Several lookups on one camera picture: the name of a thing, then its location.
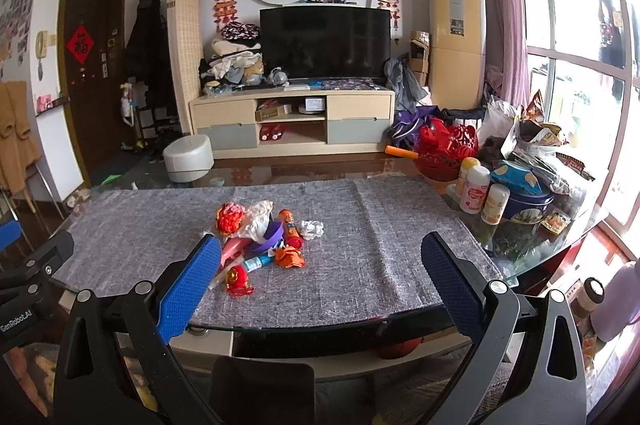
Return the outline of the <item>red round lantern ornament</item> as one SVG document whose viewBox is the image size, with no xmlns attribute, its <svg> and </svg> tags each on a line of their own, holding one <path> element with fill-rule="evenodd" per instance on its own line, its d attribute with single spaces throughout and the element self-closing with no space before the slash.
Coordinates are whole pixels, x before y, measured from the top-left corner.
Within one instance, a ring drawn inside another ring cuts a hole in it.
<svg viewBox="0 0 640 425">
<path fill-rule="evenodd" d="M 235 297 L 252 295 L 253 286 L 250 285 L 248 272 L 242 265 L 236 265 L 229 269 L 226 275 L 226 291 Z"/>
</svg>

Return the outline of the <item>pink plastic horn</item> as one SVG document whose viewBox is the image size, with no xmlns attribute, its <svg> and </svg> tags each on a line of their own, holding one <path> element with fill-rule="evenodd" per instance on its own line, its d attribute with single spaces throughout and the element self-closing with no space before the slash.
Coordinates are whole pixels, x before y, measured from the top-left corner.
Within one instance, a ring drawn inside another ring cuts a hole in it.
<svg viewBox="0 0 640 425">
<path fill-rule="evenodd" d="M 224 244 L 221 251 L 220 267 L 223 268 L 229 261 L 238 257 L 248 245 L 252 244 L 251 239 L 246 237 L 230 237 Z"/>
</svg>

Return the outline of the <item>small blue white bottle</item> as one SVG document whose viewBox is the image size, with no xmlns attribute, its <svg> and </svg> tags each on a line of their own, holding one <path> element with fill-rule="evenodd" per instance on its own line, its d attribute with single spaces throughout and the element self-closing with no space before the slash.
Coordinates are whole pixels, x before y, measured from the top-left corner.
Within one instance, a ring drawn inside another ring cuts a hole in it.
<svg viewBox="0 0 640 425">
<path fill-rule="evenodd" d="M 247 273 L 250 273 L 257 269 L 270 265 L 273 260 L 274 258 L 268 255 L 260 255 L 244 260 L 242 266 Z"/>
</svg>

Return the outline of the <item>red foil wrapper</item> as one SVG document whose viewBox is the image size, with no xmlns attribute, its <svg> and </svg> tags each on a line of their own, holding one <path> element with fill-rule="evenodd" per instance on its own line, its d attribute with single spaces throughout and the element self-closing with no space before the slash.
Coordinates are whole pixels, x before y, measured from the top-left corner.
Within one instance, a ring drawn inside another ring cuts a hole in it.
<svg viewBox="0 0 640 425">
<path fill-rule="evenodd" d="M 246 208 L 237 203 L 224 203 L 216 212 L 215 230 L 223 237 L 230 237 L 243 226 Z"/>
</svg>

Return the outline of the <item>orange wrapper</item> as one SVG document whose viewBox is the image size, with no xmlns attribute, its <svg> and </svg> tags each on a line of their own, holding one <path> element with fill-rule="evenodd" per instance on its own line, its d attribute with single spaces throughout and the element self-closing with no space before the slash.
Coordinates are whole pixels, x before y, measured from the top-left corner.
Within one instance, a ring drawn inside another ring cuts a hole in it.
<svg viewBox="0 0 640 425">
<path fill-rule="evenodd" d="M 303 268 L 305 259 L 299 249 L 292 246 L 285 246 L 274 252 L 274 262 L 284 269 Z"/>
</svg>

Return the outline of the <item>white paper bag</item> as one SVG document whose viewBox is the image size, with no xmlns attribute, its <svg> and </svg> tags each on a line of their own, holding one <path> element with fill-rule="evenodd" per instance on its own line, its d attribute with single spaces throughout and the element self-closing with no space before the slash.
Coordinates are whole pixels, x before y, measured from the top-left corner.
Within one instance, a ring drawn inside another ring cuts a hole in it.
<svg viewBox="0 0 640 425">
<path fill-rule="evenodd" d="M 264 243 L 266 241 L 265 235 L 271 223 L 272 208 L 272 200 L 261 200 L 254 205 L 250 205 L 245 211 L 238 237 L 250 239 L 259 244 Z"/>
</svg>

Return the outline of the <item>purple plastic bowl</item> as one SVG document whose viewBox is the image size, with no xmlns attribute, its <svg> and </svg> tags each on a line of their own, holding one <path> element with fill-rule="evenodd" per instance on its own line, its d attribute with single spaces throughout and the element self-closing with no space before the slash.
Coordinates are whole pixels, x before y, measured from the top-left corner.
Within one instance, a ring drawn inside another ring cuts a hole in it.
<svg viewBox="0 0 640 425">
<path fill-rule="evenodd" d="M 250 254 L 263 254 L 269 249 L 274 249 L 283 240 L 283 225 L 281 221 L 270 221 L 262 243 L 253 242 L 248 245 L 246 251 Z"/>
</svg>

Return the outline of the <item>orange candy tube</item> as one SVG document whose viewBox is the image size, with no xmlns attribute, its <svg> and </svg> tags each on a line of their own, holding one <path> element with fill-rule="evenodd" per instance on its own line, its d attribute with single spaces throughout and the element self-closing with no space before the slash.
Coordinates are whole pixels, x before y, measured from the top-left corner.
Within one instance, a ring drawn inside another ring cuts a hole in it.
<svg viewBox="0 0 640 425">
<path fill-rule="evenodd" d="M 304 246 L 303 237 L 300 236 L 296 226 L 292 211 L 282 209 L 279 212 L 279 219 L 283 226 L 283 237 L 285 244 L 300 251 Z"/>
</svg>

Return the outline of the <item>white tissue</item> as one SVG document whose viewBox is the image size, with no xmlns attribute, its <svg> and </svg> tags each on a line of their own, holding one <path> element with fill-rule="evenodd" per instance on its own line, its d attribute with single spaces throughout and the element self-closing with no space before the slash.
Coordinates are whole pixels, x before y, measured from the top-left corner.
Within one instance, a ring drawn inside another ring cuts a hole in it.
<svg viewBox="0 0 640 425">
<path fill-rule="evenodd" d="M 312 241 L 322 237 L 324 224 L 318 220 L 302 220 L 297 226 L 298 233 L 305 241 Z"/>
</svg>

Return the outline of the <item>brown hanging coat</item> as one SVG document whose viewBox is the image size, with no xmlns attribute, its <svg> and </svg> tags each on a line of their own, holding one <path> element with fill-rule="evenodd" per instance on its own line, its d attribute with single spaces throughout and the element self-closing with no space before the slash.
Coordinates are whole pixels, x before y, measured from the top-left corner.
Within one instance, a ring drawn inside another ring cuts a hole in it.
<svg viewBox="0 0 640 425">
<path fill-rule="evenodd" d="M 42 157 L 27 113 L 25 81 L 2 81 L 0 96 L 1 189 L 20 193 L 26 171 Z"/>
</svg>

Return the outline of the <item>blue round tin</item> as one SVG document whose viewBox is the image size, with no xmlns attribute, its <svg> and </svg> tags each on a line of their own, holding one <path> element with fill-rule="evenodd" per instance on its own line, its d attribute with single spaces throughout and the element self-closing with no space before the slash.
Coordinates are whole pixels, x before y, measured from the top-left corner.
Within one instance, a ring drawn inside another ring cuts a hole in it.
<svg viewBox="0 0 640 425">
<path fill-rule="evenodd" d="M 536 225 L 544 219 L 554 194 L 534 175 L 533 171 L 510 160 L 501 159 L 490 173 L 491 181 L 510 191 L 503 218 Z"/>
</svg>

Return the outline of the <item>grey woven table cloth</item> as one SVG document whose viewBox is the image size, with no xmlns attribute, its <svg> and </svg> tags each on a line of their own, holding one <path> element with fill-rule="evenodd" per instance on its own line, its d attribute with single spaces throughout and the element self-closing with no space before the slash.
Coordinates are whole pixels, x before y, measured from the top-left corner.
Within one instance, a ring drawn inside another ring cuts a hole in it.
<svg viewBox="0 0 640 425">
<path fill-rule="evenodd" d="M 285 268 L 277 243 L 258 254 L 248 292 L 207 285 L 192 322 L 213 329 L 298 329 L 388 317 L 435 307 L 439 296 L 421 263 L 420 247 L 436 232 L 486 279 L 499 270 L 472 233 L 424 180 L 417 177 L 341 179 L 253 186 L 111 190 L 101 193 L 70 225 L 72 257 L 54 279 L 71 291 L 126 293 L 156 280 L 169 263 L 186 258 L 227 203 L 268 202 L 296 223 L 317 221 L 323 232 L 304 243 L 304 265 Z"/>
</svg>

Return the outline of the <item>white bottle yellow cap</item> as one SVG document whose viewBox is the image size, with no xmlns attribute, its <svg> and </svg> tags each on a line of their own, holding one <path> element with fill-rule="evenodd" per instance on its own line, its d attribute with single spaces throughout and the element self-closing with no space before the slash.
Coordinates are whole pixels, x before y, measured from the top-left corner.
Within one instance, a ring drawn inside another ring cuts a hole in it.
<svg viewBox="0 0 640 425">
<path fill-rule="evenodd" d="M 475 157 L 465 157 L 462 159 L 456 184 L 457 197 L 462 197 L 466 177 L 468 177 L 469 171 L 477 165 L 480 165 L 480 161 Z"/>
</svg>

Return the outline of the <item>red plastic basket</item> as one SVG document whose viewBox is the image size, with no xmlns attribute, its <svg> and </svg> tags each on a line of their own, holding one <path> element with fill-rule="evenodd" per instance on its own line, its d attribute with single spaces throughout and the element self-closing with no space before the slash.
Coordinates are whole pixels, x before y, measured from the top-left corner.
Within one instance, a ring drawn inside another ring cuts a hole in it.
<svg viewBox="0 0 640 425">
<path fill-rule="evenodd" d="M 476 130 L 472 126 L 447 126 L 439 118 L 420 128 L 414 151 L 416 169 L 424 177 L 440 182 L 457 179 L 462 160 L 477 156 Z"/>
</svg>

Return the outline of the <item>beige standing air conditioner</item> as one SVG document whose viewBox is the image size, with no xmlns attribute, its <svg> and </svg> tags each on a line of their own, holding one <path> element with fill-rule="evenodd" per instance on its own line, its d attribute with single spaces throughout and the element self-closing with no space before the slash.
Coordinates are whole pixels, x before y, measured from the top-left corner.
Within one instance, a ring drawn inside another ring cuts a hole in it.
<svg viewBox="0 0 640 425">
<path fill-rule="evenodd" d="M 486 1 L 431 0 L 428 87 L 434 104 L 449 110 L 480 105 L 486 60 Z"/>
</svg>

